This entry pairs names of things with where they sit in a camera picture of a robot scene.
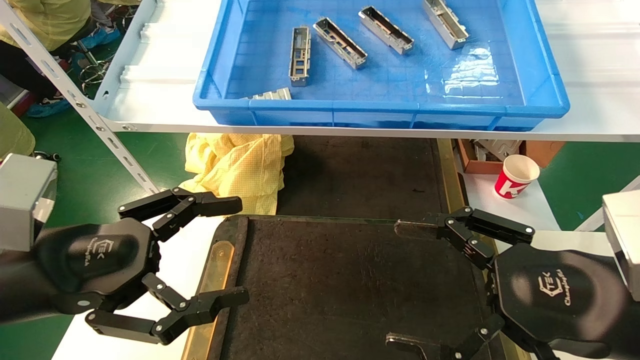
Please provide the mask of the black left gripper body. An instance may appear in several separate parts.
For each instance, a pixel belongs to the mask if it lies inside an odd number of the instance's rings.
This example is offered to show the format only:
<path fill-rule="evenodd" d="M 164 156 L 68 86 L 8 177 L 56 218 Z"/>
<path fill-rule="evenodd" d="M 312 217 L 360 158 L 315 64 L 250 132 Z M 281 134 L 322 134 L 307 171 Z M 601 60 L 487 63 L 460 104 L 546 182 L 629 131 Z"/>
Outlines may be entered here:
<path fill-rule="evenodd" d="M 132 218 L 46 228 L 32 249 L 1 253 L 1 323 L 124 309 L 161 257 L 151 228 Z"/>

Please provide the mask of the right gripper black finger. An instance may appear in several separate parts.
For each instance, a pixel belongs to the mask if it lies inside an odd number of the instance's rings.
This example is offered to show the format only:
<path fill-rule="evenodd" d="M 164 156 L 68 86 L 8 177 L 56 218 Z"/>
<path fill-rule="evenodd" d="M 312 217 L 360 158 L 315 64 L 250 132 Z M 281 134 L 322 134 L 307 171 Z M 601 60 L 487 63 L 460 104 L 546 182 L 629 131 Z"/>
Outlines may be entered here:
<path fill-rule="evenodd" d="M 455 346 L 393 332 L 387 333 L 385 344 L 398 351 L 416 354 L 421 360 L 471 360 L 501 332 L 505 323 L 501 315 L 492 314 Z"/>
<path fill-rule="evenodd" d="M 430 213 L 425 221 L 399 219 L 394 231 L 403 238 L 422 240 L 429 240 L 434 232 L 436 240 L 447 241 L 481 271 L 491 271 L 496 257 L 494 249 L 481 236 L 510 245 L 529 245 L 535 234 L 528 225 L 469 206 L 453 213 Z"/>

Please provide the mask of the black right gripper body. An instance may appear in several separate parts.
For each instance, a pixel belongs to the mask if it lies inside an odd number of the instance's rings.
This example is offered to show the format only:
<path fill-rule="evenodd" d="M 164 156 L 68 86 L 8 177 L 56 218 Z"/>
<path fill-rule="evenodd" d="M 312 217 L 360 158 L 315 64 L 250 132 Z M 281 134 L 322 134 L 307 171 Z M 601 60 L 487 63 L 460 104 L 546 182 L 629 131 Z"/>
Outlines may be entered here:
<path fill-rule="evenodd" d="M 614 257 L 515 244 L 494 259 L 489 286 L 502 332 L 529 353 L 639 358 L 639 303 Z"/>

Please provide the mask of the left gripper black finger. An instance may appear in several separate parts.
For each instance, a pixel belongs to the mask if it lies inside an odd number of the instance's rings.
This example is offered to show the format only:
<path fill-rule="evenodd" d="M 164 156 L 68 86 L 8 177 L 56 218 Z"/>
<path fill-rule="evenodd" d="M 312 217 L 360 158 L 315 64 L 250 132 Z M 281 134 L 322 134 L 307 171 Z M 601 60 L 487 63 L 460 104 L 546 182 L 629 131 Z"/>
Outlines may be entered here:
<path fill-rule="evenodd" d="M 201 292 L 188 300 L 153 273 L 147 273 L 141 283 L 170 310 L 166 316 L 152 320 L 96 309 L 86 316 L 86 323 L 106 337 L 167 346 L 189 328 L 212 324 L 222 310 L 246 305 L 250 299 L 242 286 Z"/>
<path fill-rule="evenodd" d="M 192 193 L 174 187 L 125 203 L 118 208 L 119 218 L 139 221 L 157 217 L 151 232 L 158 242 L 166 242 L 197 217 L 239 214 L 243 210 L 238 196 L 217 197 L 210 191 Z"/>

